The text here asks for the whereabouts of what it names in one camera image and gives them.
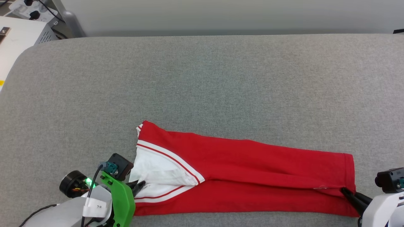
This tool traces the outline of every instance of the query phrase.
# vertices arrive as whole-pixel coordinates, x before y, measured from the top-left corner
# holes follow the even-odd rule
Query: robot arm
[[[133,168],[133,163],[119,154],[114,153],[102,165],[100,179],[104,185],[95,183],[91,189],[91,179],[77,170],[69,173],[59,189],[72,199],[34,215],[24,226],[72,227],[85,216],[93,218],[88,224],[90,227],[128,227],[135,212],[133,198],[145,182],[122,182]]]
[[[357,210],[358,227],[403,227],[404,226],[404,168],[395,168],[377,173],[377,186],[386,194],[371,199],[347,188],[341,192]]]

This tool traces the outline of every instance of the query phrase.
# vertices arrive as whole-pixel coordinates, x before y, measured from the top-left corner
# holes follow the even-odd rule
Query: plug
[[[32,6],[33,2],[34,2],[34,0],[24,0],[24,3],[26,6]]]
[[[39,18],[41,14],[38,12],[38,10],[35,10],[34,12],[30,13],[29,16],[29,20],[36,20]]]
[[[101,168],[102,171],[105,171],[109,174],[118,174],[118,166],[112,162],[100,162],[100,165],[103,167]]]

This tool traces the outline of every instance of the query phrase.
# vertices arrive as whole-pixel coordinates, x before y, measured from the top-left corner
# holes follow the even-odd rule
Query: green led light
[[[91,186],[91,183],[92,183],[92,182],[93,182],[93,181],[92,181],[90,178],[86,178],[86,184],[88,185],[88,187]]]

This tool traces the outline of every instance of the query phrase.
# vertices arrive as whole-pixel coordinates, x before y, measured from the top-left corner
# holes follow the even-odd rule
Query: white wall
[[[404,28],[403,0],[54,1],[77,16],[87,36],[391,34]]]

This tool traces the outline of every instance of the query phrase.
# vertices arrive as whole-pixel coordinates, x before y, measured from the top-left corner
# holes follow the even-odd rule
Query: teal connector
[[[404,189],[404,179],[399,179],[398,182],[401,185],[401,189]]]
[[[107,172],[109,174],[118,174],[118,166],[112,162],[100,162],[103,167],[101,171]]]

